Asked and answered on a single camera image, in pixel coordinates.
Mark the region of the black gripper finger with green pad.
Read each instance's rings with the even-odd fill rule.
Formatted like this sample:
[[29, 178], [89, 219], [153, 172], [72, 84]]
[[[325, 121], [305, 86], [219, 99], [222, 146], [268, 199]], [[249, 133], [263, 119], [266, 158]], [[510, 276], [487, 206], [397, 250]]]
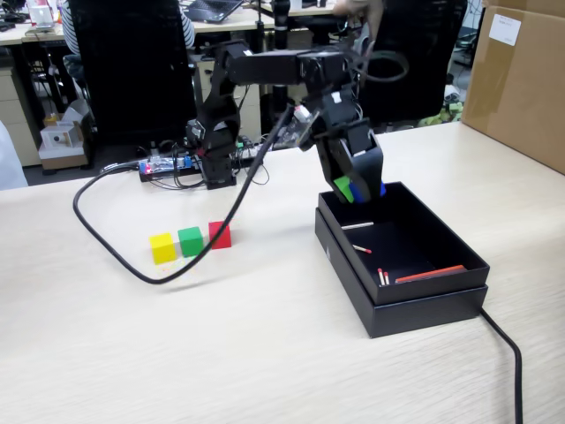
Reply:
[[383, 162], [384, 157], [379, 145], [351, 158], [351, 192], [354, 201], [376, 201], [384, 196]]
[[353, 203], [350, 152], [343, 139], [322, 137], [315, 142], [323, 176], [341, 203]]

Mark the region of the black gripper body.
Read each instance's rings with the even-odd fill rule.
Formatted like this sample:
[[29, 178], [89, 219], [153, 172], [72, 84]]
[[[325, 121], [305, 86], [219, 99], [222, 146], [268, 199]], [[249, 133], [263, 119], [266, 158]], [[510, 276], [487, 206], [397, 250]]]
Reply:
[[361, 117], [357, 97], [350, 90], [309, 94], [305, 106], [317, 114], [305, 150], [325, 145], [332, 152], [367, 153], [376, 148], [369, 121]]

